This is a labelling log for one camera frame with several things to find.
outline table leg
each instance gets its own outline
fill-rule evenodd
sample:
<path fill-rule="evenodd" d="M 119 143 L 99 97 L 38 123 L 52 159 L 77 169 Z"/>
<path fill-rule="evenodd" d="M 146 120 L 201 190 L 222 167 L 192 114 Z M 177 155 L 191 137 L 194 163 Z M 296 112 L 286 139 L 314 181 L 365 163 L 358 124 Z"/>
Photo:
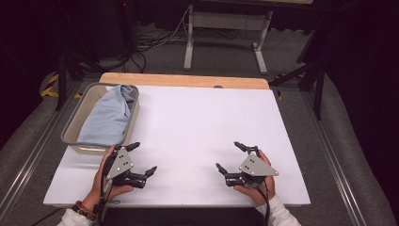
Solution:
<path fill-rule="evenodd" d="M 191 61 L 193 58 L 193 16 L 194 10 L 193 6 L 190 6 L 190 10 L 188 13 L 188 34 L 187 34 L 187 47 L 185 49 L 185 58 L 184 58 L 184 69 L 186 71 L 191 70 Z"/>
<path fill-rule="evenodd" d="M 264 17 L 263 26 L 261 30 L 261 36 L 259 37 L 258 43 L 253 43 L 253 50 L 255 52 L 256 60 L 258 61 L 259 70 L 261 74 L 267 74 L 266 65 L 264 64 L 264 59 L 262 55 L 262 46 L 264 42 L 264 37 L 266 36 L 267 29 L 269 28 L 270 21 L 272 20 L 273 11 L 268 11 Z"/>

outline wrist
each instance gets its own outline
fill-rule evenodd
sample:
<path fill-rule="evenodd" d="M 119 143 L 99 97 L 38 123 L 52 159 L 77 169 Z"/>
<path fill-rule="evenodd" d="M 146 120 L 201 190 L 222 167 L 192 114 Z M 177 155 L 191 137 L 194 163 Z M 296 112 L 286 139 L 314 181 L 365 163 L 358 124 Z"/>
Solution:
<path fill-rule="evenodd" d="M 94 206 L 99 203 L 100 195 L 91 192 L 82 200 L 82 204 L 91 212 L 93 212 Z"/>

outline white table surface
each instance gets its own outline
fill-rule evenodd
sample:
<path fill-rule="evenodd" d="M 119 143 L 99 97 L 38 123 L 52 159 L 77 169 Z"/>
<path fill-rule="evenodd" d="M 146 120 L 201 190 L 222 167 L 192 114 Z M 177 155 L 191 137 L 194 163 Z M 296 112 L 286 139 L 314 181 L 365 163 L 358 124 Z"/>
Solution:
<path fill-rule="evenodd" d="M 113 207 L 250 207 L 215 166 L 239 172 L 247 157 L 234 141 L 265 152 L 284 204 L 311 203 L 272 90 L 137 86 L 140 108 L 129 152 L 132 172 L 158 169 L 143 189 L 118 196 Z M 86 197 L 101 156 L 68 147 L 44 204 L 71 206 Z"/>

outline folded cloth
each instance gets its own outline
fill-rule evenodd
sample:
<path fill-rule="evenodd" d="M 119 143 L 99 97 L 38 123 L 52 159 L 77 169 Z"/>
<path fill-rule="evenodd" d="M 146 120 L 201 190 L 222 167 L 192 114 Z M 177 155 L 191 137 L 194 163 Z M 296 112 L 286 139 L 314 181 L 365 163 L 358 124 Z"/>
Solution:
<path fill-rule="evenodd" d="M 132 90 L 128 85 L 110 89 L 91 110 L 77 141 L 109 146 L 121 143 L 135 101 Z"/>

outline human hand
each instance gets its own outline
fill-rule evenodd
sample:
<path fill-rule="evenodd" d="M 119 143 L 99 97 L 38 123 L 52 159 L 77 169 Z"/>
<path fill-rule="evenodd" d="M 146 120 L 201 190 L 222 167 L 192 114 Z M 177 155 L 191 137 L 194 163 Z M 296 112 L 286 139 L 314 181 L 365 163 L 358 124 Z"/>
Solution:
<path fill-rule="evenodd" d="M 271 166 L 269 159 L 266 157 L 266 155 L 259 150 L 259 154 L 261 156 L 261 159 L 267 163 L 269 166 Z M 266 188 L 268 190 L 267 192 L 267 199 L 270 201 L 275 195 L 276 195 L 276 190 L 275 190 L 275 181 L 273 176 L 267 176 L 265 178 L 266 184 L 263 182 L 261 186 L 261 190 L 263 193 L 266 193 Z M 248 195 L 252 200 L 256 202 L 256 204 L 259 205 L 264 205 L 266 201 L 262 197 L 262 195 L 259 193 L 258 190 L 255 188 L 249 188 L 246 186 L 234 186 L 234 190 L 239 191 L 243 193 L 244 195 Z"/>
<path fill-rule="evenodd" d="M 96 175 L 94 176 L 93 186 L 89 191 L 86 198 L 82 201 L 82 204 L 91 212 L 93 212 L 94 205 L 99 204 L 100 202 L 100 194 L 101 194 L 101 181 L 102 181 L 102 172 L 105 164 L 105 160 L 108 158 L 109 155 L 114 152 L 115 147 L 112 146 L 108 152 L 104 155 L 100 167 L 97 170 Z M 106 185 L 107 180 L 104 178 L 104 186 Z M 129 191 L 133 191 L 132 186 L 113 186 L 110 191 L 105 194 L 105 197 L 108 197 L 109 200 L 113 200 L 116 196 L 121 195 L 123 193 L 127 193 Z"/>

